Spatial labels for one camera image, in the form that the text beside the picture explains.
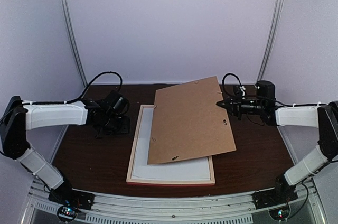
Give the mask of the brown backing board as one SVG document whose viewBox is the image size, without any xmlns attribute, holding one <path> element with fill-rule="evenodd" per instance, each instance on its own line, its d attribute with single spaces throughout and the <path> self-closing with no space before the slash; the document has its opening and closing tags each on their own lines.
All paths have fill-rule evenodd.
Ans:
<svg viewBox="0 0 338 224">
<path fill-rule="evenodd" d="M 155 92 L 148 164 L 163 164 L 229 153 L 236 144 L 217 77 Z"/>
</svg>

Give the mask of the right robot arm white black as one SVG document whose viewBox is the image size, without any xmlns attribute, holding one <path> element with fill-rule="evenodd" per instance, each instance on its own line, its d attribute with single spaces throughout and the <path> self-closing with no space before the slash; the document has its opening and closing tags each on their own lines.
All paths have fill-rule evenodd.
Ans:
<svg viewBox="0 0 338 224">
<path fill-rule="evenodd" d="M 317 133 L 314 148 L 293 167 L 276 180 L 271 191 L 274 203 L 283 203 L 291 195 L 291 187 L 305 178 L 315 175 L 337 157 L 337 101 L 328 104 L 283 104 L 275 97 L 275 85 L 266 80 L 257 81 L 256 92 L 250 95 L 242 84 L 233 87 L 217 106 L 227 110 L 237 119 L 242 115 L 258 116 L 268 126 L 285 128 L 305 128 Z"/>
</svg>

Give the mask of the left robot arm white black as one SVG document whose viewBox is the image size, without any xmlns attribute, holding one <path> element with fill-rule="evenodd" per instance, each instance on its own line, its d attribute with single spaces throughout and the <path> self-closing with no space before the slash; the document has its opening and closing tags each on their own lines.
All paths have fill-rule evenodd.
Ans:
<svg viewBox="0 0 338 224">
<path fill-rule="evenodd" d="M 130 102 L 117 91 L 100 100 L 78 97 L 65 101 L 10 99 L 1 118 L 2 154 L 19 161 L 42 180 L 65 205 L 76 200 L 68 179 L 31 145 L 27 133 L 60 126 L 91 126 L 97 137 L 130 132 Z"/>
</svg>

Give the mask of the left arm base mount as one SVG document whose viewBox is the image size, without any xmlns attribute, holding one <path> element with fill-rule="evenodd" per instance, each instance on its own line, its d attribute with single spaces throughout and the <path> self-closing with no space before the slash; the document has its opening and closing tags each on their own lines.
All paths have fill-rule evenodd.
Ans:
<svg viewBox="0 0 338 224">
<path fill-rule="evenodd" d="M 60 186 L 51 188 L 48 199 L 62 205 L 91 210 L 95 195 L 73 189 L 71 183 L 65 179 Z"/>
</svg>

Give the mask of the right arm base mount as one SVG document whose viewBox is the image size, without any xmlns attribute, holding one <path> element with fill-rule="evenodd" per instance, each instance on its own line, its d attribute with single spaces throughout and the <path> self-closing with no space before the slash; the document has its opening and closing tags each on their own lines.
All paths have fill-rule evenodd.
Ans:
<svg viewBox="0 0 338 224">
<path fill-rule="evenodd" d="M 256 209 L 269 208 L 298 199 L 296 186 L 289 185 L 284 178 L 277 178 L 275 186 L 265 191 L 255 191 L 252 199 Z"/>
</svg>

